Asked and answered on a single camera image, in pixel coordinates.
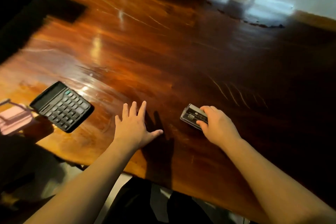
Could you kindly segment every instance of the wooden table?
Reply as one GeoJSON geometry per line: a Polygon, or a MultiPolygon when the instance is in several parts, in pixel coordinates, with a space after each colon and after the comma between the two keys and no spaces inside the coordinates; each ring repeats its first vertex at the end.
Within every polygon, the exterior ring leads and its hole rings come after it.
{"type": "Polygon", "coordinates": [[[0,66],[2,98],[29,104],[61,80],[95,106],[73,133],[55,129],[38,145],[90,165],[113,141],[122,104],[146,100],[149,129],[165,133],[125,172],[268,223],[229,158],[179,119],[189,103],[214,105],[266,158],[336,205],[334,21],[269,0],[72,1],[86,6],[76,21],[49,16],[0,66]]]}

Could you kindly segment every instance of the pink object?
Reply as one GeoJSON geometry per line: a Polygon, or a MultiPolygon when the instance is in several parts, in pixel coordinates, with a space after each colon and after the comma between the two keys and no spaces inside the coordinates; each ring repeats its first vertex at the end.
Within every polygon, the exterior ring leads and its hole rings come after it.
{"type": "Polygon", "coordinates": [[[0,105],[6,103],[14,106],[0,113],[0,131],[3,135],[14,134],[35,123],[32,112],[24,104],[15,104],[10,99],[5,99],[0,105]]]}

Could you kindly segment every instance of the hand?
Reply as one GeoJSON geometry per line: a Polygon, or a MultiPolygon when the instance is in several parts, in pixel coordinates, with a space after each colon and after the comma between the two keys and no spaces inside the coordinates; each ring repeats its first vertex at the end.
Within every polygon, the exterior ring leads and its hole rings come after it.
{"type": "Polygon", "coordinates": [[[163,133],[161,129],[149,133],[145,126],[146,101],[143,101],[138,115],[137,103],[133,102],[128,112],[128,105],[123,108],[123,120],[115,116],[115,134],[113,142],[130,150],[138,150],[163,133]]]}
{"type": "Polygon", "coordinates": [[[196,123],[210,142],[224,150],[230,141],[241,139],[235,125],[224,112],[214,106],[202,106],[200,109],[207,114],[208,124],[201,120],[196,123]]]}

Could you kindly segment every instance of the calculator keypad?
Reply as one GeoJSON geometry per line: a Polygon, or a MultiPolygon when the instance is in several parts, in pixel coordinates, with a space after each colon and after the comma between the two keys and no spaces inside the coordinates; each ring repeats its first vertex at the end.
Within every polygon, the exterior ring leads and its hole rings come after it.
{"type": "Polygon", "coordinates": [[[89,104],[72,90],[67,90],[61,101],[55,104],[45,116],[63,130],[67,130],[88,108],[89,104]]]}

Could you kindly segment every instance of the forearm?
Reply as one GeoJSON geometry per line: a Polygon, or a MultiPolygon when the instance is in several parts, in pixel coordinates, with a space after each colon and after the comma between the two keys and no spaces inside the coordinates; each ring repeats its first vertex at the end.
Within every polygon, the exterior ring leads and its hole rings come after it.
{"type": "Polygon", "coordinates": [[[84,172],[26,221],[48,224],[93,223],[135,151],[113,142],[84,172]]]}
{"type": "Polygon", "coordinates": [[[335,212],[300,183],[285,174],[245,140],[221,147],[250,185],[273,223],[305,223],[335,212]]]}

